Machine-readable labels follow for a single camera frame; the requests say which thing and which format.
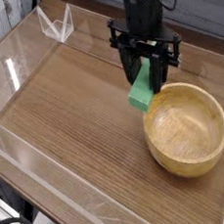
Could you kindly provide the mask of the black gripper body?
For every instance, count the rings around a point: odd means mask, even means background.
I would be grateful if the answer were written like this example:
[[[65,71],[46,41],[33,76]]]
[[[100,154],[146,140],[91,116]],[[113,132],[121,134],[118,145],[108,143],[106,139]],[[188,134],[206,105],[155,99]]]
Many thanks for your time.
[[[108,21],[112,47],[129,49],[140,58],[158,54],[167,64],[177,66],[181,39],[162,22],[162,10],[174,11],[176,2],[168,6],[162,0],[123,0],[125,18]]]

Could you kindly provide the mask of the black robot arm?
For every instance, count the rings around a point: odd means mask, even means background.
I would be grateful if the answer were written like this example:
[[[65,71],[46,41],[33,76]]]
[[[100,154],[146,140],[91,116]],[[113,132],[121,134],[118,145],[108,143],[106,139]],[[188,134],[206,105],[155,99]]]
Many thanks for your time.
[[[141,58],[150,61],[149,84],[154,93],[165,83],[168,66],[179,66],[182,39],[162,22],[162,10],[174,11],[176,2],[170,7],[162,0],[123,0],[125,18],[108,21],[111,46],[119,51],[130,84],[141,70]]]

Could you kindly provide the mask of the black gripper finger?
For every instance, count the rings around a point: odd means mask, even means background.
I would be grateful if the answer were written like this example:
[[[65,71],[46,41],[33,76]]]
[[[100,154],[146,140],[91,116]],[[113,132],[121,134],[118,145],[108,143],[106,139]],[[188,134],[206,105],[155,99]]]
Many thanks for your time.
[[[161,55],[150,57],[150,84],[154,93],[158,93],[167,78],[168,65]]]
[[[130,84],[133,84],[136,80],[138,72],[141,69],[141,59],[140,56],[132,52],[129,49],[120,49],[120,59],[122,62],[122,67],[125,71],[125,76]]]

